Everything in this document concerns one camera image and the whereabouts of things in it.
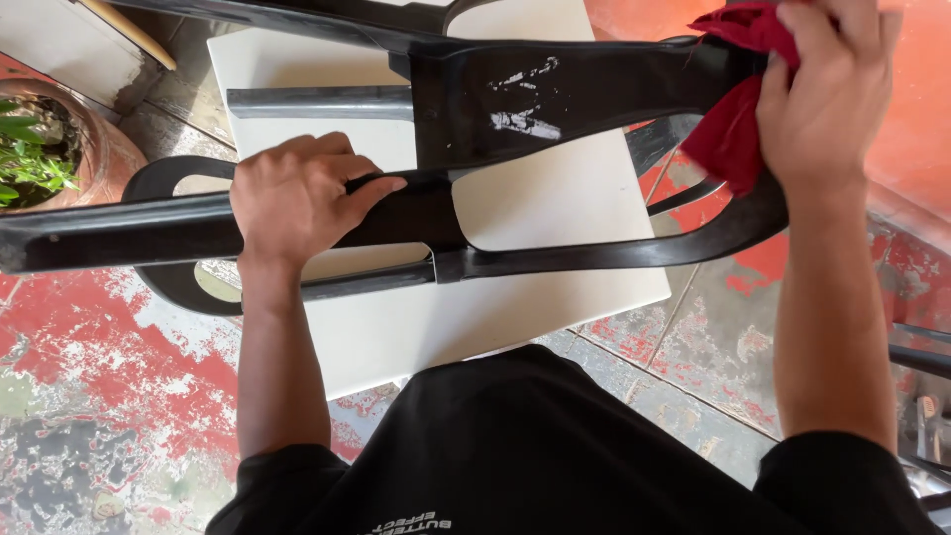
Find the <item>white table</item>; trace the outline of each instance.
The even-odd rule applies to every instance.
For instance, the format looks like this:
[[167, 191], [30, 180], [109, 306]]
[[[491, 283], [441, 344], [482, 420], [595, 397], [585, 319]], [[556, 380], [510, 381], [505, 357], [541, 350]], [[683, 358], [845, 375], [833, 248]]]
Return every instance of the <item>white table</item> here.
[[[433, 0], [445, 4], [448, 0]], [[505, 0], [470, 10], [450, 34], [466, 38], [591, 41], [583, 0]], [[208, 41], [226, 89], [398, 85], [381, 50], [268, 30]], [[399, 121], [237, 119], [245, 158], [292, 137], [340, 130], [385, 171], [416, 168], [413, 124]], [[471, 174], [454, 186], [466, 236], [486, 249], [538, 248], [653, 237], [620, 130]], [[320, 278], [420, 260], [420, 244], [335, 250], [305, 275]], [[328, 399], [427, 367], [670, 297], [665, 271], [622, 269], [520, 275], [427, 285], [308, 303]]]

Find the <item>left hand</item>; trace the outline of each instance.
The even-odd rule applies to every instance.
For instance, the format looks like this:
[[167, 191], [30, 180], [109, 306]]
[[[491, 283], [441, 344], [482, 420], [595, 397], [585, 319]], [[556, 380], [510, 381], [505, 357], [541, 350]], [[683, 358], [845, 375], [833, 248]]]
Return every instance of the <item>left hand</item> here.
[[238, 270], [264, 267], [272, 275], [301, 276], [308, 260], [336, 244], [376, 203], [406, 186], [378, 178], [347, 195], [344, 185], [379, 168], [354, 155], [340, 132], [304, 135], [238, 164], [231, 207], [244, 237]]

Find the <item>black t-shirt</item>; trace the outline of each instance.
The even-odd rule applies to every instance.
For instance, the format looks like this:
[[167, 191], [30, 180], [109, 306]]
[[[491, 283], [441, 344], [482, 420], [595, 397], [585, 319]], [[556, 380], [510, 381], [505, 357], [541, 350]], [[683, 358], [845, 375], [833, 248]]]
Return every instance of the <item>black t-shirt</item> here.
[[300, 445], [247, 459], [208, 533], [936, 533], [896, 459], [790, 438], [743, 487], [541, 346], [432, 368], [352, 466]]

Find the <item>clay pot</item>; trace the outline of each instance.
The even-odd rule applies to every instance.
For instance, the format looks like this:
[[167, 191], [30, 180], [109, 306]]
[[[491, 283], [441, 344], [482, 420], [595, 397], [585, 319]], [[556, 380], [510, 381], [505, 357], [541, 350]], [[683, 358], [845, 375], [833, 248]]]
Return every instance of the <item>clay pot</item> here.
[[100, 114], [80, 103], [72, 94], [42, 80], [17, 78], [0, 80], [0, 99], [38, 95], [62, 104], [79, 123], [82, 160], [73, 174], [80, 178], [75, 189], [64, 188], [48, 200], [29, 208], [0, 208], [0, 216], [26, 211], [118, 203], [126, 183], [147, 163], [142, 152], [125, 134]]

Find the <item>forearm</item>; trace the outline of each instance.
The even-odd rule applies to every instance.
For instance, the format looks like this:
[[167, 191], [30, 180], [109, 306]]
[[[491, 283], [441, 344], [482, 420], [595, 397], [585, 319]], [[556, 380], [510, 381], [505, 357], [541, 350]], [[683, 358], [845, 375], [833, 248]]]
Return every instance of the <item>forearm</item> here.
[[238, 363], [242, 458], [293, 444], [330, 446], [330, 416], [300, 276], [241, 261], [239, 268], [244, 302]]
[[783, 432], [844, 430], [896, 448], [884, 313], [864, 196], [789, 198], [774, 381]]

